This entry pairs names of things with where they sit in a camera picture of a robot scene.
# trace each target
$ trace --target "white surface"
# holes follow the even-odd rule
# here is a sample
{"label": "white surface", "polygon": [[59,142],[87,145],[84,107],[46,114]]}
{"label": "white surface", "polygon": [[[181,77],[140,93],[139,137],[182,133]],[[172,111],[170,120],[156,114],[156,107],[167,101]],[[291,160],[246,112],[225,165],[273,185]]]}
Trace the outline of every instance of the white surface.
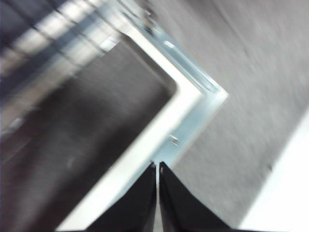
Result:
{"label": "white surface", "polygon": [[309,220],[309,110],[240,225],[242,229],[306,232]]}
{"label": "white surface", "polygon": [[123,32],[138,44],[177,83],[177,91],[116,163],[95,184],[57,231],[84,230],[104,213],[147,162],[169,133],[181,122],[202,93],[163,56],[136,28]]}

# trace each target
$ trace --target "metal frame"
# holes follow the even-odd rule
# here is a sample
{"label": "metal frame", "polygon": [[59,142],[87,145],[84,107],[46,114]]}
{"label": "metal frame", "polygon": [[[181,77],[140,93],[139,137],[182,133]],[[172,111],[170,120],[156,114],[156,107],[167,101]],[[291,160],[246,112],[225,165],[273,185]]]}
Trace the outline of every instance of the metal frame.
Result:
{"label": "metal frame", "polygon": [[149,162],[173,165],[228,96],[154,21],[153,28],[146,27],[128,9],[118,7],[119,17],[128,22],[118,29],[175,81],[177,89],[57,231],[86,229],[129,189]]}

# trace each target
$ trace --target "gray fabric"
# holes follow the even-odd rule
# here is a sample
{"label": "gray fabric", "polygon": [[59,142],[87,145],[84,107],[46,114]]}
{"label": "gray fabric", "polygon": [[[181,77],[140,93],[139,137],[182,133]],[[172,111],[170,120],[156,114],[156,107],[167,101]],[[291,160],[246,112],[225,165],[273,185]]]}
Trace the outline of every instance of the gray fabric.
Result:
{"label": "gray fabric", "polygon": [[1,231],[55,229],[168,99],[123,44],[94,60],[2,141]]}

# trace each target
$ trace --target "gray floor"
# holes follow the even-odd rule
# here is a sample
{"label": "gray floor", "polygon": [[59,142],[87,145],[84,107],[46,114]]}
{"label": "gray floor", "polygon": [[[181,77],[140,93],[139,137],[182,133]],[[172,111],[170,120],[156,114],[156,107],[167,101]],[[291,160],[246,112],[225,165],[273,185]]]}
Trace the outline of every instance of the gray floor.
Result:
{"label": "gray floor", "polygon": [[309,104],[309,2],[154,4],[162,27],[230,95],[174,171],[237,226]]}

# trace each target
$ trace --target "gray carpet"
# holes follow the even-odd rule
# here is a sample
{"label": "gray carpet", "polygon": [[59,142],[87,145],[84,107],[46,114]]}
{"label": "gray carpet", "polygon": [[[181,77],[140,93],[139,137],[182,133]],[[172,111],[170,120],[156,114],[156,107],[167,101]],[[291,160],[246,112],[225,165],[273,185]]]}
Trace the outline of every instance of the gray carpet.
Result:
{"label": "gray carpet", "polygon": [[229,93],[174,172],[237,226],[309,104],[309,2],[153,2],[162,27]]}

